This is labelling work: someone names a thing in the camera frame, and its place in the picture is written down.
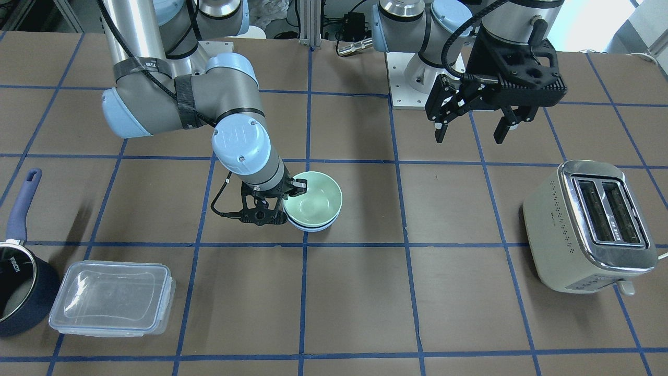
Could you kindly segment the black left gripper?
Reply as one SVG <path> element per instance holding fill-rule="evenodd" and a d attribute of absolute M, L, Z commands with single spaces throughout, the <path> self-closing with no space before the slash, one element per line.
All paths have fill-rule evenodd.
<path fill-rule="evenodd" d="M 503 112 L 494 131 L 497 144 L 520 122 L 531 122 L 539 107 L 558 104 L 567 93 L 558 69 L 557 53 L 549 40 L 539 45 L 516 45 L 478 33 L 466 64 L 466 72 L 498 79 L 486 85 L 465 79 L 456 88 L 446 74 L 436 76 L 425 103 L 425 114 L 434 122 L 437 143 L 443 143 L 449 123 L 483 102 Z"/>

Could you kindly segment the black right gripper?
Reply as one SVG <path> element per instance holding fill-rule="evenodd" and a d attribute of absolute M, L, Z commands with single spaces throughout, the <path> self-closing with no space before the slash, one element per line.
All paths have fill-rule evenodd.
<path fill-rule="evenodd" d="M 289 197 L 297 197 L 307 193 L 306 179 L 286 178 L 284 182 L 271 188 L 260 191 L 241 183 L 241 197 L 243 208 L 239 212 L 239 221 L 246 224 L 283 225 L 288 216 L 282 210 L 282 201 Z"/>

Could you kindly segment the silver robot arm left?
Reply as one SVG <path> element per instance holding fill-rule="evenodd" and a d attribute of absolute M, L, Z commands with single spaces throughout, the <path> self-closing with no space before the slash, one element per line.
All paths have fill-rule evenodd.
<path fill-rule="evenodd" d="M 477 5 L 473 14 L 469 5 Z M 567 92 L 557 53 L 547 38 L 561 1 L 379 1 L 372 38 L 381 52 L 416 53 L 440 69 L 427 81 L 425 114 L 438 143 L 449 123 L 473 110 L 501 110 L 501 144 L 540 107 Z"/>

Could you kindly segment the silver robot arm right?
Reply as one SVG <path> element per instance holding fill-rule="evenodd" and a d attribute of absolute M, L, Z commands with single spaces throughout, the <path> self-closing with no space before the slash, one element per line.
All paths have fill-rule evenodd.
<path fill-rule="evenodd" d="M 241 179 L 242 209 L 219 216 L 242 223 L 281 225 L 282 202 L 307 191 L 270 141 L 249 60 L 212 55 L 204 38 L 244 34 L 246 1 L 98 1 L 114 62 L 115 86 L 102 95 L 114 133 L 150 137 L 210 125 L 212 149 Z"/>

